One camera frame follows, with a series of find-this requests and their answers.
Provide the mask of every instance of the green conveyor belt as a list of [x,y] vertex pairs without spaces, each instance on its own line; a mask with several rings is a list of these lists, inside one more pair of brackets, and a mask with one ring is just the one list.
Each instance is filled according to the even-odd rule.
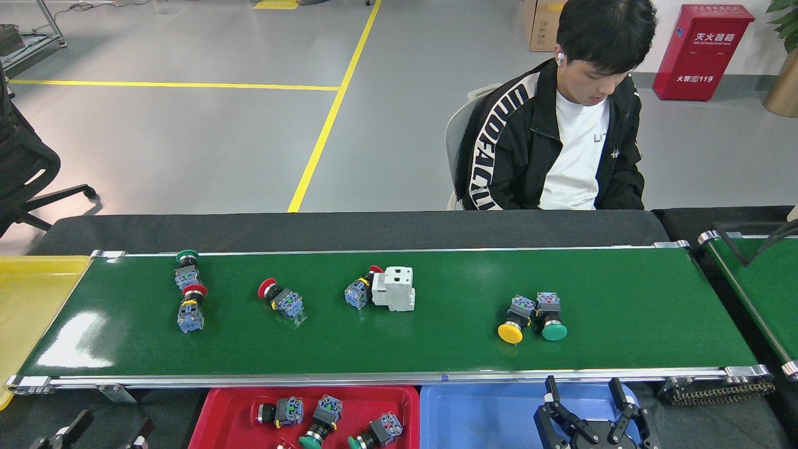
[[[735,238],[745,255],[764,239]],[[782,363],[798,360],[798,240],[784,239],[748,266],[721,239],[707,242],[714,260]]]
[[[414,312],[343,299],[371,264],[414,270]],[[205,328],[176,325],[173,256],[97,258],[21,375],[296,375],[756,364],[681,248],[338,252],[200,256]],[[267,277],[304,298],[285,321]],[[564,340],[498,337],[510,299],[557,292]]]

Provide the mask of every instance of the white wall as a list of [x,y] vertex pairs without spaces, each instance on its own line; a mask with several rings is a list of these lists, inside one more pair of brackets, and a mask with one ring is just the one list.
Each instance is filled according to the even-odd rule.
[[[662,62],[662,56],[665,55],[670,36],[674,32],[682,4],[682,2],[674,2],[674,0],[653,0],[653,2],[659,18],[657,34],[654,36],[654,43],[646,60],[637,68],[638,72],[659,70],[659,64]],[[777,39],[778,34],[774,31],[776,26],[768,23],[768,21],[779,17],[780,14],[765,15],[764,13],[768,9],[770,0],[732,0],[731,2],[693,0],[684,3],[744,6],[756,20],[745,31],[726,73],[736,75],[776,75],[779,73],[781,64],[787,57],[787,52],[784,50],[784,43]]]

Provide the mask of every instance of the green leaf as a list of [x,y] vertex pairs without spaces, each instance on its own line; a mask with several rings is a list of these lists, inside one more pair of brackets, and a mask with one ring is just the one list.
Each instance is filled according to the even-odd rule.
[[784,40],[784,49],[787,50],[787,53],[792,53],[796,48],[798,48],[798,34],[787,36]]
[[783,28],[779,31],[779,39],[784,39],[792,34],[798,34],[798,22],[785,23],[779,28]]
[[779,17],[778,19],[772,20],[768,23],[772,23],[773,25],[779,25],[787,22],[798,22],[798,9],[794,9],[786,13],[785,15]]
[[768,6],[768,10],[765,13],[772,13],[774,11],[781,11],[788,6],[794,6],[796,4],[795,0],[773,0]]

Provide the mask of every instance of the chair wheel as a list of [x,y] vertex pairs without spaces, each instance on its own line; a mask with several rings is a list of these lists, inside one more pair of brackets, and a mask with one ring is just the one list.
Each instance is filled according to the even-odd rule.
[[99,196],[99,195],[97,195],[97,191],[96,191],[96,190],[94,190],[94,189],[92,189],[91,187],[89,187],[89,188],[87,188],[86,190],[84,190],[84,191],[83,191],[83,194],[84,194],[84,195],[86,195],[86,197],[87,197],[87,198],[88,198],[90,201],[97,201],[97,200],[99,200],[99,199],[100,199],[100,196]]

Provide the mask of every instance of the red tray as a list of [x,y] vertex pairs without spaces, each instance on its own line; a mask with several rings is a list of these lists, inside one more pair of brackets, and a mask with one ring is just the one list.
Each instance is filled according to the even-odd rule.
[[[418,392],[411,386],[396,386],[215,388],[205,399],[188,449],[275,449],[278,444],[286,443],[290,444],[286,447],[302,449],[298,439],[313,423],[313,412],[324,395],[344,404],[338,430],[324,440],[324,449],[350,449],[347,437],[357,437],[368,428],[369,421],[388,411],[405,428],[388,448],[418,448]],[[274,424],[259,424],[255,420],[261,403],[277,403],[278,399],[289,396],[301,397],[305,405],[305,419],[300,424],[278,429]]]

